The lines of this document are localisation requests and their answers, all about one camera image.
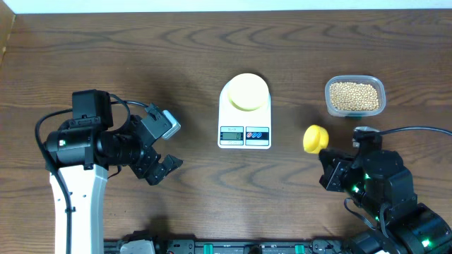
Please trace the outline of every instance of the white backdrop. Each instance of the white backdrop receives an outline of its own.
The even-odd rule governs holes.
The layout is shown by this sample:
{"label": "white backdrop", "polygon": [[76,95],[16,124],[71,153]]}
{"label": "white backdrop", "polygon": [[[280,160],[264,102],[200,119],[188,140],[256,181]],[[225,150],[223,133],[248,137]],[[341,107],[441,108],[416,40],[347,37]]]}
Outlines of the white backdrop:
{"label": "white backdrop", "polygon": [[4,2],[17,14],[452,8],[452,0],[4,0]]}

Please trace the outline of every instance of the clear plastic container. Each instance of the clear plastic container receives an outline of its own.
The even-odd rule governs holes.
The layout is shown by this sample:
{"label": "clear plastic container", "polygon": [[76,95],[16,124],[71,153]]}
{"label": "clear plastic container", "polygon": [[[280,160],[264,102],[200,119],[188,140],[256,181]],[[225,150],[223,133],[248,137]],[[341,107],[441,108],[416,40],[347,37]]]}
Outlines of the clear plastic container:
{"label": "clear plastic container", "polygon": [[[337,82],[354,82],[371,85],[376,89],[380,107],[377,110],[372,111],[350,111],[336,109],[331,103],[330,87],[332,84]],[[386,106],[386,96],[384,93],[383,83],[378,78],[367,75],[340,75],[331,78],[330,81],[328,81],[325,86],[325,99],[326,106],[328,108],[328,113],[330,113],[331,116],[341,116],[341,117],[375,116],[377,114],[380,114],[383,111],[384,107]]]}

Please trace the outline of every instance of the white digital scale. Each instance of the white digital scale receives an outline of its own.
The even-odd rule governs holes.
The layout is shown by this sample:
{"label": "white digital scale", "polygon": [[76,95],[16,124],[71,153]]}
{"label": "white digital scale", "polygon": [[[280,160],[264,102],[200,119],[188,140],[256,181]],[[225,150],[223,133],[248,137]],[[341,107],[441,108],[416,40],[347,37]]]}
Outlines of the white digital scale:
{"label": "white digital scale", "polygon": [[271,146],[271,99],[266,82],[244,73],[228,82],[220,94],[218,146],[268,149]]}

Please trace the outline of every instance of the green light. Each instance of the green light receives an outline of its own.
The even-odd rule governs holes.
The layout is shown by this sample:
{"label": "green light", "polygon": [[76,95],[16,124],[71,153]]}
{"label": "green light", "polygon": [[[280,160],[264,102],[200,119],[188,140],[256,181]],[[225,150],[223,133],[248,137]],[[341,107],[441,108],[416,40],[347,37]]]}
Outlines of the green light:
{"label": "green light", "polygon": [[430,246],[430,244],[431,243],[430,243],[429,239],[425,239],[425,240],[422,241],[422,245],[424,246],[424,248],[427,247],[427,246]]}

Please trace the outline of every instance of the wooden table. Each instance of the wooden table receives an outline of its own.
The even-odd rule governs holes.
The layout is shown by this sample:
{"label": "wooden table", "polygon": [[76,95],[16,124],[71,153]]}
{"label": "wooden table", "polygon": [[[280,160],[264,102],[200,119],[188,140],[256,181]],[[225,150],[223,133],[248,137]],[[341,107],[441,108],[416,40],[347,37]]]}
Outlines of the wooden table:
{"label": "wooden table", "polygon": [[[164,237],[300,239],[365,229],[344,209],[345,194],[319,185],[321,164],[302,149],[307,126],[326,127],[331,147],[348,151],[355,126],[452,129],[451,69],[452,11],[18,16],[0,72],[2,252],[53,251],[52,190],[33,128],[69,108],[73,91],[154,102],[182,125],[155,145],[184,160],[161,184],[150,187],[129,168],[109,180],[105,238],[149,229]],[[268,81],[273,146],[221,150],[218,97],[246,72]],[[330,116],[324,87],[342,74],[379,78],[388,98],[383,113]],[[114,112],[119,125],[124,110]],[[49,120],[42,137],[69,118]],[[386,136],[383,146],[403,157],[420,202],[452,224],[452,139],[406,132]]]}

